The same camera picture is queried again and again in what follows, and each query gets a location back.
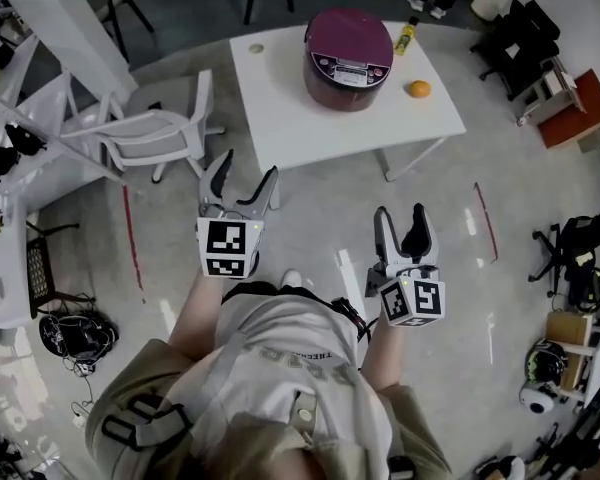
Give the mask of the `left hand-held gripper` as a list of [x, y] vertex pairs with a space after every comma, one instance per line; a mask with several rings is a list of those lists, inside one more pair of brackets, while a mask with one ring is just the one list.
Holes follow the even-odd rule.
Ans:
[[249, 199], [239, 199], [234, 208], [225, 208], [222, 192], [233, 156], [233, 149], [225, 151], [199, 181], [196, 237], [207, 277], [246, 279], [254, 274], [265, 215], [277, 186], [278, 169], [273, 166]]

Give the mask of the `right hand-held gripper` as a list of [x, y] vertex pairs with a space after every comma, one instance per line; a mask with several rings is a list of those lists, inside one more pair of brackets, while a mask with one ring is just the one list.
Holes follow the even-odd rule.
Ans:
[[[376, 254], [384, 268], [422, 263], [437, 255], [437, 238], [429, 215], [421, 203], [412, 213], [412, 227], [398, 243], [388, 210], [380, 206], [374, 214]], [[406, 269], [389, 278], [378, 269], [367, 272], [365, 296], [379, 296], [382, 314], [390, 326], [422, 327], [445, 316], [445, 283], [435, 266]]]

